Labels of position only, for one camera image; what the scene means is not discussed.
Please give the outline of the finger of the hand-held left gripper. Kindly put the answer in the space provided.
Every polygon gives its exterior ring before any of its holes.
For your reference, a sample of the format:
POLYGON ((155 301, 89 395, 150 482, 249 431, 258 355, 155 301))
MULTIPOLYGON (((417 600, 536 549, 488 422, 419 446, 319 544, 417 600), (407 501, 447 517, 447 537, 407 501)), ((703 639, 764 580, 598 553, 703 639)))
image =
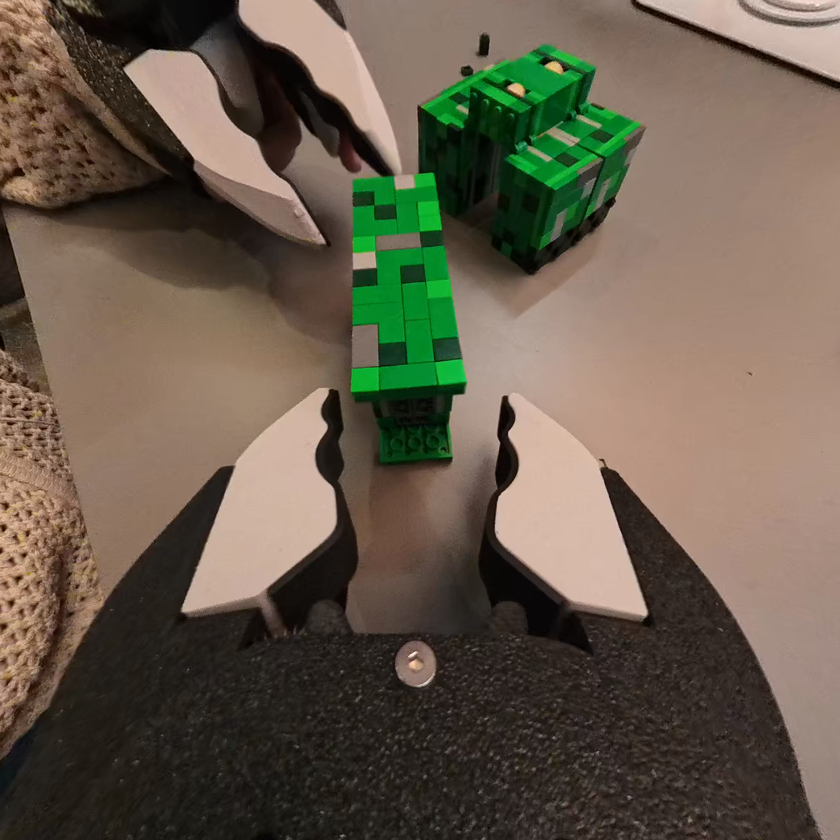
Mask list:
POLYGON ((228 116, 218 80, 192 51, 150 49, 125 74, 192 157, 205 187, 273 233, 313 248, 329 242, 296 187, 228 116))
POLYGON ((335 2, 239 1, 236 16, 325 151, 338 156, 345 137, 379 175, 403 173, 382 97, 335 2))

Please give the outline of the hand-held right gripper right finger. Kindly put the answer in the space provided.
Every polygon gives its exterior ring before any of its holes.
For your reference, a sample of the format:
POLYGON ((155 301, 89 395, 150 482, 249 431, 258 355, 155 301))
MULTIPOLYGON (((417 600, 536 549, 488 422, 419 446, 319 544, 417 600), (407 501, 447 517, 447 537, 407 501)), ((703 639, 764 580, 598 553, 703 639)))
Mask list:
POLYGON ((496 488, 479 548, 494 610, 516 607, 533 637, 589 647, 583 616, 649 622, 602 466, 520 394, 501 399, 496 488))

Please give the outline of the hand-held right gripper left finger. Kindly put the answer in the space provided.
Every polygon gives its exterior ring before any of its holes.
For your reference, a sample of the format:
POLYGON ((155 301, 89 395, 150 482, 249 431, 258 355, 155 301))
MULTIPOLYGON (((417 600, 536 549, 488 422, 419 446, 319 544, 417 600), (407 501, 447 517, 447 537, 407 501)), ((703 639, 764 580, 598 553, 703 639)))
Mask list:
POLYGON ((239 456, 182 603, 257 610, 269 635, 350 635, 359 551, 340 484, 340 394, 321 387, 239 456))

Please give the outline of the green lego legs assembly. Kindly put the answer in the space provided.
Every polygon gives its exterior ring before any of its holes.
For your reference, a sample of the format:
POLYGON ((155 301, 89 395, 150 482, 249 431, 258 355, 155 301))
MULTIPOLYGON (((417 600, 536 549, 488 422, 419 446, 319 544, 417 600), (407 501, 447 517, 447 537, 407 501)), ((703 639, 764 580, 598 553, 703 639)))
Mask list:
POLYGON ((544 44, 417 108, 417 161, 452 217, 496 200, 490 242, 534 274, 595 231, 645 127, 590 99, 596 68, 544 44))

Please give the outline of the green lego body block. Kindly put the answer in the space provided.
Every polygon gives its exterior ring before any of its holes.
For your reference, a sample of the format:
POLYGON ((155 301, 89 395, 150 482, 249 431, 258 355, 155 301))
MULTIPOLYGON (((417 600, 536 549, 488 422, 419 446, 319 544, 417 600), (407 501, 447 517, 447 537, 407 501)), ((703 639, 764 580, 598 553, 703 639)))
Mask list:
POLYGON ((350 394, 382 464, 450 461, 467 378, 435 175, 356 178, 352 199, 350 394))

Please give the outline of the person's left forearm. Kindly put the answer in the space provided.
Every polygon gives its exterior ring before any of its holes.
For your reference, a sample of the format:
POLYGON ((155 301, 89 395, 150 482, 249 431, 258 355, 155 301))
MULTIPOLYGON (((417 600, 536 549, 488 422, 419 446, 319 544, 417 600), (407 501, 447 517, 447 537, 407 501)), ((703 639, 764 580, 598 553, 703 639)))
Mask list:
POLYGON ((57 209, 161 180, 73 64, 48 5, 1 2, 2 199, 57 209))

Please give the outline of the person's left hand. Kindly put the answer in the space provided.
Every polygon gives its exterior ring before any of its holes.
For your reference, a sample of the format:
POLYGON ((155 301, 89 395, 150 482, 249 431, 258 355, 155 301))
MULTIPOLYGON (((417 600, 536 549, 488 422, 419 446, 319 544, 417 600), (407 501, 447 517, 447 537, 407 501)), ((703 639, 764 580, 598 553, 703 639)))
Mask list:
POLYGON ((269 168, 280 174, 301 143, 301 123, 275 71, 259 58, 251 64, 264 120, 257 141, 269 168))

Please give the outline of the person's beige knit sweater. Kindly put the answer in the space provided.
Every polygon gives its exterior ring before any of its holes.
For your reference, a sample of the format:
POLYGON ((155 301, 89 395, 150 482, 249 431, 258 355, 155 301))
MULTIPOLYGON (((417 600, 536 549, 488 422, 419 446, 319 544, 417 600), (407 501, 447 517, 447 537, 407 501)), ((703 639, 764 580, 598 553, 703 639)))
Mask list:
POLYGON ((54 403, 2 350, 2 757, 48 707, 103 601, 54 403))

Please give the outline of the white book stand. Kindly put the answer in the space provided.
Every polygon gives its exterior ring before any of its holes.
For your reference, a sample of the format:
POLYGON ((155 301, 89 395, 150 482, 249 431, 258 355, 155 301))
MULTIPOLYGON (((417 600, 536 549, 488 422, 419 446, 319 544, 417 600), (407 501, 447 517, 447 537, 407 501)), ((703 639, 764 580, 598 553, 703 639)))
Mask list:
POLYGON ((642 9, 839 82, 838 1, 635 1, 642 9))

